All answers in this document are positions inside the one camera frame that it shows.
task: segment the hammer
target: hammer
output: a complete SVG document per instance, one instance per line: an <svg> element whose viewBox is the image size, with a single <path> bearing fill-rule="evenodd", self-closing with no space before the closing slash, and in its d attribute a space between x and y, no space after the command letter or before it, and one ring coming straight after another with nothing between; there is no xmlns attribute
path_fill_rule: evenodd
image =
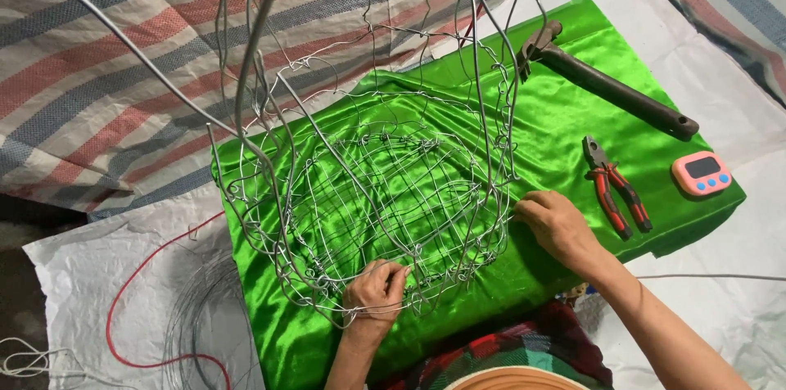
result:
<svg viewBox="0 0 786 390"><path fill-rule="evenodd" d="M699 131L690 118L564 52L553 43L561 32L562 23L549 20L527 39L517 55L523 81L530 73L527 57L676 138L688 141Z"/></svg>

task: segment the pliers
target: pliers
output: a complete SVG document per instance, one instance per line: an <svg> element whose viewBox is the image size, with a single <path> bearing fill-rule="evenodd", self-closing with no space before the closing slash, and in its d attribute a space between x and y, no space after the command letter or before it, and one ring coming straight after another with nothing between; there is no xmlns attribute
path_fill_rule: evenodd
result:
<svg viewBox="0 0 786 390"><path fill-rule="evenodd" d="M614 203L609 182L623 196L625 203L633 214L634 220L641 232L649 232L653 229L653 224L649 221L647 211L641 203L641 198L636 194L633 186L628 183L625 177L617 170L617 163L609 163L603 148L595 142L591 135L584 137L584 155L591 167L586 177L595 181L595 192L604 212L612 222L614 230L617 231L624 240L633 236L634 232L630 229L625 217L620 213L617 204Z"/></svg>

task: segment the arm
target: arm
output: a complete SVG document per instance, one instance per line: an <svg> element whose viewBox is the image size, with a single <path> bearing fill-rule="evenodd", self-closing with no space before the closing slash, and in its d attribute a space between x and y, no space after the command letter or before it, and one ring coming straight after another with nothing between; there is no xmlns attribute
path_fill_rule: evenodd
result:
<svg viewBox="0 0 786 390"><path fill-rule="evenodd" d="M556 192L531 192L516 204L538 243L590 282L612 306L670 390L750 390L721 356L643 286Z"/></svg>
<svg viewBox="0 0 786 390"><path fill-rule="evenodd" d="M344 318L348 325L341 335L325 390L363 389L374 354L401 311L408 274L408 267L379 259L369 263L344 290L344 309L360 310L354 319L350 315Z"/></svg>

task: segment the red and black plier handle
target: red and black plier handle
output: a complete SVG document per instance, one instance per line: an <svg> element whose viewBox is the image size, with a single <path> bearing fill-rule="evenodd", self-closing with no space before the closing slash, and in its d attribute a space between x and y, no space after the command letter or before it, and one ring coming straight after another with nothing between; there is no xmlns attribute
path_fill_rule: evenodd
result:
<svg viewBox="0 0 786 390"><path fill-rule="evenodd" d="M587 178L595 181L595 191L604 212L608 216L609 221L612 222L614 230L626 240L633 236L633 230L631 230L623 214L620 213L617 204L614 203L609 184L613 185L619 191L619 194L623 196L630 213L634 215L636 225L642 232L652 230L653 224L649 221L649 216L647 211L644 210L641 198L636 194L633 186L617 170L618 165L619 163L608 163L604 164L603 167L596 167L587 173Z"/></svg>

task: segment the hammer head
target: hammer head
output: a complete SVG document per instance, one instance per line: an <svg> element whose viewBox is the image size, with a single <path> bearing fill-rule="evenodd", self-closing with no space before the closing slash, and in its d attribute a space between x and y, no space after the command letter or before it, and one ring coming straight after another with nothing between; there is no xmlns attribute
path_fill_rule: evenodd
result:
<svg viewBox="0 0 786 390"><path fill-rule="evenodd" d="M516 54L516 61L519 64L519 73L522 80L530 74L529 60L537 60L540 52L556 39L562 32L562 23L557 20L549 20L545 27L537 29L521 46L521 51Z"/></svg>

